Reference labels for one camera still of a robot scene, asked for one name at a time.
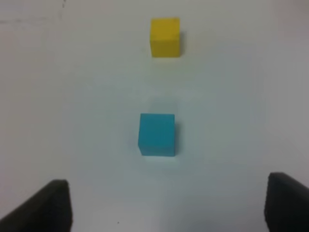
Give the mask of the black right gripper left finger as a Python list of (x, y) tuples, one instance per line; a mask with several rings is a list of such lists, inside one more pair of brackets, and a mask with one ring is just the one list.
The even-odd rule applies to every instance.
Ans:
[(72, 227), (70, 187), (53, 180), (0, 220), (2, 232), (69, 232)]

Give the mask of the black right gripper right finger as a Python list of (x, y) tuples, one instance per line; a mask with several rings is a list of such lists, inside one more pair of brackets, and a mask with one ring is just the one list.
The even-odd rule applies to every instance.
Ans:
[(270, 232), (307, 232), (309, 188), (285, 173), (270, 173), (264, 217)]

